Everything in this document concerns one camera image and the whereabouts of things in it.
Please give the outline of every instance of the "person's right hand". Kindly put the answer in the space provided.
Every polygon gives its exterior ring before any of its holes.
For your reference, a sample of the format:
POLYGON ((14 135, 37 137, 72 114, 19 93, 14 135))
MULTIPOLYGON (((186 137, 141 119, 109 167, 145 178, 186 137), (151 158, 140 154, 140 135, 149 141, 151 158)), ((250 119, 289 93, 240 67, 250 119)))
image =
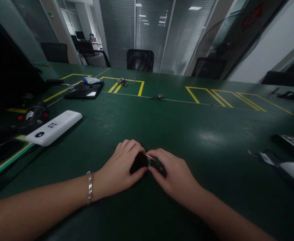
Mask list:
POLYGON ((158 184, 178 203, 191 208, 195 195, 202 192, 203 188, 193 177, 186 162, 161 148, 150 150, 146 154, 157 157, 165 166, 167 178, 164 178, 154 167, 148 168, 158 184))

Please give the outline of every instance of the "green table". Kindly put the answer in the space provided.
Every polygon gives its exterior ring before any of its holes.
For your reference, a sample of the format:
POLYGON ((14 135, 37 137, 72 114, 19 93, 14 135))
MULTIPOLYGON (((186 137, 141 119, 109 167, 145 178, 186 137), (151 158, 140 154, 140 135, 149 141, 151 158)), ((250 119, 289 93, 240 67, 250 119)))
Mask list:
MULTIPOLYGON (((270 140, 277 133, 294 135, 294 102, 271 95, 276 86, 59 63, 41 69, 44 80, 68 76, 65 82, 73 84, 91 75, 104 77, 105 85, 95 100, 61 99, 67 93, 56 95, 61 87, 45 93, 52 117, 73 110, 83 119, 49 147, 19 160, 1 179, 10 182, 0 199, 96 171, 119 142, 135 139, 146 150, 162 147, 185 159, 204 188, 275 238, 294 240, 294 190, 248 153, 271 149, 291 158, 270 140), (121 77, 137 81, 119 88, 121 77), (149 98, 159 93, 165 100, 149 98)), ((294 90, 280 88, 282 93, 294 90)), ((18 115, 6 112, 0 120, 18 115)), ((40 239, 199 240, 212 235, 146 173, 129 190, 75 212, 40 239)))

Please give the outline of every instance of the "ceiling light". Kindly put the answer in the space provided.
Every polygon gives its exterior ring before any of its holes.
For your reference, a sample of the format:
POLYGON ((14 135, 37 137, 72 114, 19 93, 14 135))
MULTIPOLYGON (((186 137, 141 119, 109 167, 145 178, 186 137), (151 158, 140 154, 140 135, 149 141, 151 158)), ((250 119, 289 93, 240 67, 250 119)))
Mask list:
POLYGON ((190 7, 188 10, 199 10, 201 7, 190 7))

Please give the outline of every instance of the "black number on power bank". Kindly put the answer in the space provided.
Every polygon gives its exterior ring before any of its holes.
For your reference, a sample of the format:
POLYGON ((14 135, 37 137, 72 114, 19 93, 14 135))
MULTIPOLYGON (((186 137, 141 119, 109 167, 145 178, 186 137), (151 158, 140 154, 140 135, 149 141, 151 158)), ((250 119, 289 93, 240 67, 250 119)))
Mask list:
POLYGON ((48 127, 53 128, 54 126, 56 126, 57 124, 55 123, 51 123, 50 125, 48 125, 48 127))

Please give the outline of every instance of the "window blinds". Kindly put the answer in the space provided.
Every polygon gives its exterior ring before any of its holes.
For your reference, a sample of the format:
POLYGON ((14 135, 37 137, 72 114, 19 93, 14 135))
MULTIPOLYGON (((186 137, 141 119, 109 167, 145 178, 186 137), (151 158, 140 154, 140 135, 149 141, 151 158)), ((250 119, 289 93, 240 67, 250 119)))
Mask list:
POLYGON ((176 0, 160 72, 184 75, 215 0, 176 0), (189 10, 191 6, 201 7, 189 10))
POLYGON ((110 63, 127 68, 127 51, 134 48, 134 0, 100 0, 110 63))
POLYGON ((154 52, 153 72, 158 73, 164 52, 173 0, 137 0, 136 49, 154 52))

